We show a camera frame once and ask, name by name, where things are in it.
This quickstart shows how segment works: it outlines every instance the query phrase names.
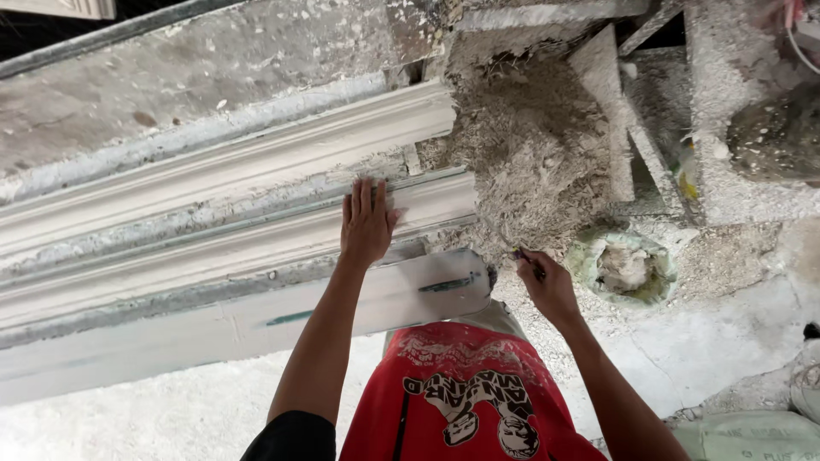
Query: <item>green paint mark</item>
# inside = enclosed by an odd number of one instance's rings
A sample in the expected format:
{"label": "green paint mark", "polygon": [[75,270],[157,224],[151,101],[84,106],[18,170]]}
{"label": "green paint mark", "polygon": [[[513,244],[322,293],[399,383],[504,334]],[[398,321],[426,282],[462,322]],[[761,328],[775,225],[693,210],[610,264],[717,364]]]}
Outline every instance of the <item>green paint mark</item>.
{"label": "green paint mark", "polygon": [[443,281],[441,283],[435,283],[433,285],[422,286],[418,290],[422,293],[429,293],[431,291],[434,293],[438,293],[439,291],[455,290],[457,288],[470,285],[472,283],[472,280],[473,276],[470,275],[469,277],[464,277],[462,279]]}
{"label": "green paint mark", "polygon": [[297,320],[302,320],[303,318],[310,317],[313,311],[305,311],[303,313],[292,313],[290,315],[283,315],[282,317],[277,317],[270,322],[266,323],[266,326],[274,326],[280,325],[281,323],[288,323],[288,322],[295,322]]}

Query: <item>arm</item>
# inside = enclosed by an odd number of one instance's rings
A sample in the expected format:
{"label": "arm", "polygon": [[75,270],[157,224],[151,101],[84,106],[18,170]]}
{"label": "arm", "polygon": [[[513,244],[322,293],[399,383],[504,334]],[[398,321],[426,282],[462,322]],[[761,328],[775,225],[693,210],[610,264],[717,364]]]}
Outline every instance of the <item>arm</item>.
{"label": "arm", "polygon": [[[652,409],[621,376],[586,325],[569,272],[545,253],[525,251],[518,276],[535,306],[567,340],[590,393],[613,461],[688,461],[689,457]],[[533,266],[545,274],[535,277]]]}
{"label": "arm", "polygon": [[364,274],[385,255],[399,218],[398,210],[386,209],[384,181],[371,207],[371,186],[370,179],[357,180],[353,194],[344,198],[339,262],[285,366],[268,422],[301,410],[336,424]]}

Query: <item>red t-shirt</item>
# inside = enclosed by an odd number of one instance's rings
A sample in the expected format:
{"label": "red t-shirt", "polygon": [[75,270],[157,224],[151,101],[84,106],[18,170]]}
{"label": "red t-shirt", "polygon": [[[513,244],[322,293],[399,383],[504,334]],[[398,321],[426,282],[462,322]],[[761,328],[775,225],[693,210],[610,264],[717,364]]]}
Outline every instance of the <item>red t-shirt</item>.
{"label": "red t-shirt", "polygon": [[606,458],[575,432],[530,343],[437,322],[396,331],[339,459]]}

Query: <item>white plaster molding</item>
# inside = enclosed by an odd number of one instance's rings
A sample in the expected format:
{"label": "white plaster molding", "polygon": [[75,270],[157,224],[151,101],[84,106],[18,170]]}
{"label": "white plaster molding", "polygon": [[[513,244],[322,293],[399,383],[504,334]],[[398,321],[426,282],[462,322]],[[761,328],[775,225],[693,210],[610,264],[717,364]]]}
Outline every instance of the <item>white plaster molding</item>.
{"label": "white plaster molding", "polygon": [[0,10],[24,11],[82,19],[114,19],[114,0],[0,0]]}
{"label": "white plaster molding", "polygon": [[[293,348],[327,281],[2,349],[0,405]],[[486,265],[472,251],[409,259],[367,273],[353,335],[463,316],[489,303]]]}
{"label": "white plaster molding", "polygon": [[13,203],[0,208],[0,254],[301,180],[394,146],[446,135],[454,119],[447,88],[438,81],[427,82]]}
{"label": "white plaster molding", "polygon": [[[405,210],[405,238],[475,214],[475,180],[463,168],[400,181],[388,198]],[[339,251],[342,196],[272,213],[251,226],[223,226],[0,285],[0,327],[20,326],[180,287],[267,273]]]}

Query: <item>graphic print on t-shirt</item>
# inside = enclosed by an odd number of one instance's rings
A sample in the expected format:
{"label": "graphic print on t-shirt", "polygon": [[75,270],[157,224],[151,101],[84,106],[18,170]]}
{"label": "graphic print on t-shirt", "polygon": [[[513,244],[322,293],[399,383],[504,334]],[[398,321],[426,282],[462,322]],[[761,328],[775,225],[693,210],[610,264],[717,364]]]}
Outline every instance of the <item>graphic print on t-shirt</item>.
{"label": "graphic print on t-shirt", "polygon": [[478,431],[478,415],[472,409],[480,402],[491,404],[499,413],[499,443],[513,459],[529,459],[540,444],[538,432],[527,422],[533,414],[530,396],[517,375],[482,370],[467,381],[436,373],[426,381],[405,377],[404,390],[423,395],[447,420],[444,443],[449,446],[470,440]]}

